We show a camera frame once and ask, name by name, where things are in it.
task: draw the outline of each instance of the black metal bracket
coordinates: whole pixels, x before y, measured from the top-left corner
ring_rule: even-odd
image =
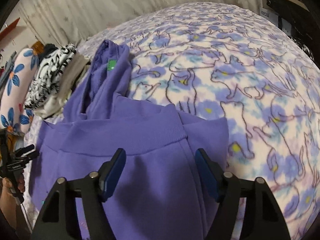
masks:
[[[290,240],[279,205],[263,178],[250,181],[223,172],[203,149],[197,150],[195,161],[209,195],[220,203],[205,240],[231,239],[240,198],[246,198],[240,240]]]
[[[20,148],[17,151],[13,152],[10,155],[7,145],[7,130],[0,130],[0,151],[2,156],[2,165],[0,166],[0,177],[8,178],[13,185],[11,189],[12,195],[16,199],[17,204],[21,204],[24,201],[23,193],[18,189],[17,179],[20,175],[20,172],[26,167],[27,163],[39,156],[37,150],[23,156],[29,151],[32,151],[35,148],[33,144]]]
[[[82,179],[58,178],[41,208],[31,240],[82,240],[76,211],[76,198],[82,198],[84,215],[91,240],[116,239],[102,202],[114,193],[126,162],[119,148],[99,171]]]
[[[115,240],[102,202],[113,195],[125,161],[125,151],[118,149],[98,172],[72,181],[57,179],[40,211],[31,240],[81,240],[76,197],[82,198],[90,239]],[[239,200],[244,197],[246,208],[240,240],[290,240],[281,210],[263,178],[249,181],[223,172],[203,149],[196,151],[195,162],[209,195],[219,203],[205,240],[231,239]]]

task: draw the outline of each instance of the metal screw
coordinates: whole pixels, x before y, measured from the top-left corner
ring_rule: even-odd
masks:
[[[264,180],[263,178],[261,178],[261,177],[257,177],[257,178],[256,178],[256,181],[257,181],[258,183],[260,183],[260,184],[265,183],[265,180]]]
[[[62,184],[66,181],[66,179],[64,177],[61,177],[59,179],[57,179],[58,184]]]
[[[97,173],[96,171],[90,172],[90,174],[89,174],[91,179],[98,177],[98,175],[99,175],[99,173]]]
[[[230,179],[233,175],[232,175],[232,173],[230,171],[225,171],[223,173],[223,176],[225,176],[226,178]]]

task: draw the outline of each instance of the black cable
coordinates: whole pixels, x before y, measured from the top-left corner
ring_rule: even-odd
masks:
[[[30,226],[30,230],[31,230],[31,232],[32,232],[32,226],[31,226],[31,223],[30,223],[30,221],[29,221],[29,218],[28,218],[28,215],[27,215],[26,209],[24,208],[24,205],[23,205],[22,203],[21,203],[21,205],[23,206],[24,213],[26,214],[26,219],[27,219],[27,221],[28,221],[28,224],[29,224],[29,226]]]

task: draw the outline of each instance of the purple hoodie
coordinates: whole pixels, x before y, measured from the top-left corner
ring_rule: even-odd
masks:
[[[204,148],[224,168],[227,120],[207,121],[172,104],[124,97],[132,70],[128,57],[127,45],[104,41],[65,105],[64,120],[42,123],[40,156],[30,178],[32,200],[41,209],[58,177],[82,178],[123,148],[126,165],[114,195],[103,204],[117,240],[204,239],[216,204],[201,187],[194,153]],[[81,199],[77,211],[86,239]]]

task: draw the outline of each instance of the bed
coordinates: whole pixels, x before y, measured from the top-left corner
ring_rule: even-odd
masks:
[[[92,58],[104,39],[126,43],[133,54],[129,98],[173,103],[204,119],[225,116],[227,169],[239,178],[264,177],[291,238],[305,234],[320,209],[320,71],[296,44],[249,10],[209,2],[137,17],[89,38],[78,52]],[[36,144],[40,126],[35,116],[25,146]],[[33,226],[38,211],[28,193],[25,199]]]

